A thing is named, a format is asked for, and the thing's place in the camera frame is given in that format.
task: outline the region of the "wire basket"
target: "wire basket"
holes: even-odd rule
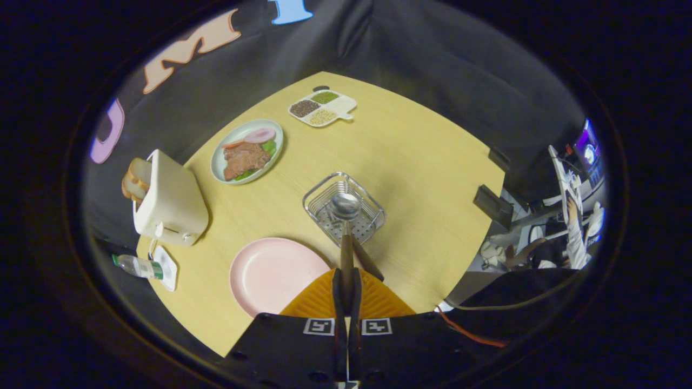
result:
[[[365,243],[384,225],[385,210],[348,174],[336,172],[323,179],[303,196],[303,208],[334,244],[341,247],[343,221],[334,216],[331,205],[331,198],[338,193],[354,195],[360,201],[361,212],[350,221],[350,227],[353,236],[361,244]]]

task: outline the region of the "letter m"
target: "letter m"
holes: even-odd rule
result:
[[[226,12],[211,19],[184,41],[177,41],[161,51],[154,59],[149,61],[144,67],[144,76],[147,84],[142,91],[147,94],[173,74],[173,66],[164,67],[163,61],[175,62],[177,64],[187,64],[194,55],[194,48],[201,39],[202,46],[198,53],[204,54],[232,42],[240,37],[239,31],[233,30],[230,18],[238,9]]]

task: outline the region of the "lettuce leaf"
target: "lettuce leaf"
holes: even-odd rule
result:
[[[245,172],[245,173],[243,173],[243,174],[240,174],[238,177],[235,177],[235,178],[233,179],[233,181],[240,181],[240,180],[242,180],[242,179],[246,179],[246,178],[248,178],[249,176],[253,175],[253,173],[256,172],[256,171],[257,171],[257,169],[250,169],[250,170],[248,170],[247,172]]]
[[[261,146],[262,149],[269,154],[269,158],[276,154],[276,142],[273,139],[262,143]]]

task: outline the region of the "pink plate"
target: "pink plate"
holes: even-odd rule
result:
[[[280,313],[305,287],[329,271],[309,248],[292,240],[255,240],[230,265],[230,290],[251,317]]]

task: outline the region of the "beans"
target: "beans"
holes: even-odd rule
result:
[[[336,117],[336,114],[332,111],[327,111],[326,109],[319,109],[315,111],[308,121],[312,125],[323,125],[332,121]]]
[[[327,104],[328,102],[334,100],[337,97],[339,97],[339,95],[336,93],[322,92],[322,93],[319,93],[319,94],[312,96],[312,100],[319,102],[320,104]]]
[[[310,100],[301,100],[294,105],[291,105],[289,111],[291,111],[293,115],[302,118],[319,107],[320,105],[316,102],[312,102]]]

